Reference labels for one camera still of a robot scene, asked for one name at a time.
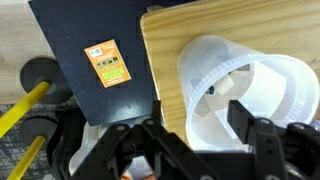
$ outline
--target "translucent plastic bucket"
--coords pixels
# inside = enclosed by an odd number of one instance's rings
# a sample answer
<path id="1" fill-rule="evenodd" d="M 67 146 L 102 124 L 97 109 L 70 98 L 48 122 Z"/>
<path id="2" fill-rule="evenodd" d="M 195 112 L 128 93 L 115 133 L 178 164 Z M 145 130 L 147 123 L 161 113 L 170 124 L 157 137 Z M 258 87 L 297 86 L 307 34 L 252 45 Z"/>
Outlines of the translucent plastic bucket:
<path id="1" fill-rule="evenodd" d="M 247 148 L 227 123 L 231 99 L 281 127 L 310 123 L 319 103 L 318 79 L 301 60 L 263 54 L 216 36 L 190 42 L 180 54 L 178 71 L 194 150 Z M 204 95 L 211 86 L 213 94 Z"/>

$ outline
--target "label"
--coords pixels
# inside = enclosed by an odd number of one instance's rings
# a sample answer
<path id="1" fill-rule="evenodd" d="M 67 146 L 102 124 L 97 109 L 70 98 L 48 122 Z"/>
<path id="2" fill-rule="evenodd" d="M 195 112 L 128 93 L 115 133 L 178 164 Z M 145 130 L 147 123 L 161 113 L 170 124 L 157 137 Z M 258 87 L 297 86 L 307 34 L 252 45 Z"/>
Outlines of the label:
<path id="1" fill-rule="evenodd" d="M 105 88 L 131 79 L 114 40 L 84 50 Z"/>

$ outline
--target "gray carpet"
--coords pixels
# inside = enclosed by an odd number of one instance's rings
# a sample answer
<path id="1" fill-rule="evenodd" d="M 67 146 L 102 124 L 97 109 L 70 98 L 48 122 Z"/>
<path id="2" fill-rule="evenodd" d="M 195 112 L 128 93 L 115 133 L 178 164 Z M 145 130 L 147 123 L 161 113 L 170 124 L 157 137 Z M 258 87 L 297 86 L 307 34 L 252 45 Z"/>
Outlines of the gray carpet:
<path id="1" fill-rule="evenodd" d="M 60 105 L 44 105 L 36 104 L 33 108 L 13 127 L 10 131 L 0 139 L 0 180 L 7 179 L 12 169 L 25 153 L 27 146 L 19 137 L 19 126 L 24 119 L 32 116 L 48 116 L 55 119 L 54 111 L 57 108 L 69 107 L 77 105 L 75 100 L 69 100 Z M 0 105 L 0 116 L 6 112 L 12 105 Z M 24 179 L 41 178 L 45 174 L 49 174 L 49 166 L 45 152 L 39 152 L 27 172 Z"/>

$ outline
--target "wood grain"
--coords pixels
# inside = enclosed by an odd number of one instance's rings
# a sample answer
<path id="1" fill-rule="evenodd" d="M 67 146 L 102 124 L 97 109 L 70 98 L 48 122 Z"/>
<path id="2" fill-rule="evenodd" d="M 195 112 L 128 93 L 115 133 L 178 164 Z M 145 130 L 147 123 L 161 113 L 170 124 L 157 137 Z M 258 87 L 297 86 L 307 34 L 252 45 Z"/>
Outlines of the wood grain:
<path id="1" fill-rule="evenodd" d="M 0 104 L 12 104 L 25 92 L 19 74 L 36 56 L 53 53 L 26 1 L 0 3 Z"/>
<path id="2" fill-rule="evenodd" d="M 177 60 L 196 37 L 212 34 L 261 52 L 290 55 L 320 77 L 318 0 L 198 1 L 147 13 L 141 28 L 167 129 L 185 142 Z"/>

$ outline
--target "yellow rod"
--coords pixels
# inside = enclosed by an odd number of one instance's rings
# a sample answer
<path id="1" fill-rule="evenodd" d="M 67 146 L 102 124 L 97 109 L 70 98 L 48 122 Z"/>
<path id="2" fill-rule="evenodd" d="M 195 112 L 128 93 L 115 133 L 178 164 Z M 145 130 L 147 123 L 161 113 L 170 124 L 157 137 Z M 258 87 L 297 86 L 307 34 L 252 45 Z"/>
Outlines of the yellow rod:
<path id="1" fill-rule="evenodd" d="M 41 82 L 0 118 L 0 138 L 48 91 L 50 84 Z"/>
<path id="2" fill-rule="evenodd" d="M 26 172 L 45 141 L 46 139 L 42 136 L 36 137 L 7 180 L 20 180 L 22 178 L 23 174 Z"/>

